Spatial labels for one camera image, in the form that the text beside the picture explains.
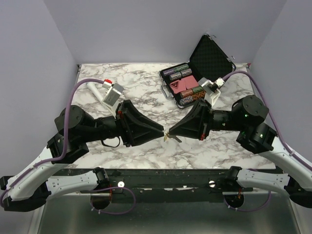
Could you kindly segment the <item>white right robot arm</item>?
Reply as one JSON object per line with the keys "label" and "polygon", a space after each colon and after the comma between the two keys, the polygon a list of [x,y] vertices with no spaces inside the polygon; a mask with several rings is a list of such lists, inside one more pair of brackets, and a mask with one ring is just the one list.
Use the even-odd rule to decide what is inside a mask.
{"label": "white right robot arm", "polygon": [[271,174],[232,166],[215,187],[227,192],[259,188],[283,194],[294,203],[311,208],[312,165],[287,151],[278,133],[264,122],[268,112],[268,107],[255,95],[236,101],[230,111],[214,110],[207,101],[199,99],[168,134],[205,140],[211,131],[237,131],[236,141],[242,148],[273,162],[283,173]]}

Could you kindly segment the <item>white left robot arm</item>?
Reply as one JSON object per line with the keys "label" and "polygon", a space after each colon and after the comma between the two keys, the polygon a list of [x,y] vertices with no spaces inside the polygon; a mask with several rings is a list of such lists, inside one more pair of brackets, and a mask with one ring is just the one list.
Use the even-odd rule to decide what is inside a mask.
{"label": "white left robot arm", "polygon": [[140,113],[130,100],[117,106],[112,116],[93,118],[72,105],[55,119],[57,133],[40,155],[15,176],[3,176],[0,205],[5,211],[29,212],[57,196],[80,192],[104,192],[110,187],[106,171],[97,167],[80,175],[57,172],[89,152],[87,143],[117,138],[126,147],[139,146],[164,135],[162,125]]}

